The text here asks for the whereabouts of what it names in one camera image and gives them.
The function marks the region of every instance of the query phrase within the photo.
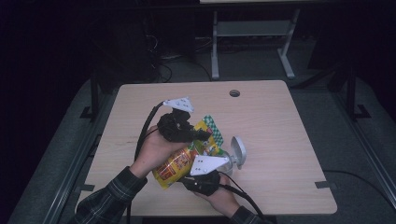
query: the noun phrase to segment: plaid shirt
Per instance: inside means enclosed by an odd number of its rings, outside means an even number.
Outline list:
[[[69,223],[120,223],[134,196],[147,184],[125,167],[104,189],[99,189],[78,204],[76,215]],[[271,223],[262,221],[244,206],[233,215],[232,224]]]

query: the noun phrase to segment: hand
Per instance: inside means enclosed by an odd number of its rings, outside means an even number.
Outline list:
[[[157,130],[157,126],[150,127],[148,133],[149,135],[140,149],[139,156],[129,169],[139,178],[147,176],[151,170],[162,165],[173,152],[190,144],[167,141]]]
[[[220,174],[220,184],[230,185],[230,179],[226,175]],[[220,187],[210,196],[206,196],[197,192],[194,192],[194,194],[210,202],[210,205],[212,205],[216,211],[222,213],[228,218],[231,218],[233,214],[235,214],[236,210],[238,210],[240,207],[233,193],[222,187]]]

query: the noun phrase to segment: person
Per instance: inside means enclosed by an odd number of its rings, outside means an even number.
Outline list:
[[[148,182],[146,176],[151,170],[163,164],[173,152],[190,144],[168,142],[156,131],[156,126],[149,128],[148,133],[136,161],[125,167],[105,188],[81,201],[69,223],[119,223],[126,207]],[[222,175],[220,184],[230,185],[230,179]],[[271,223],[241,206],[227,189],[219,188],[210,196],[194,194],[207,200],[231,223]]]

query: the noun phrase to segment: person's right hand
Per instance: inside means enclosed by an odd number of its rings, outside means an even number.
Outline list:
[[[230,179],[226,175],[220,174],[220,184],[230,185]],[[206,196],[201,193],[194,192],[195,195],[210,202],[212,207],[222,213],[224,216],[231,218],[236,210],[240,207],[232,192],[220,187],[212,195]]]

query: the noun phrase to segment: table grommet hole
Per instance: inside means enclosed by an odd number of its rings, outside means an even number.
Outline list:
[[[238,97],[238,96],[241,95],[241,92],[238,91],[238,90],[231,90],[231,91],[230,91],[230,95],[231,95],[232,97]]]

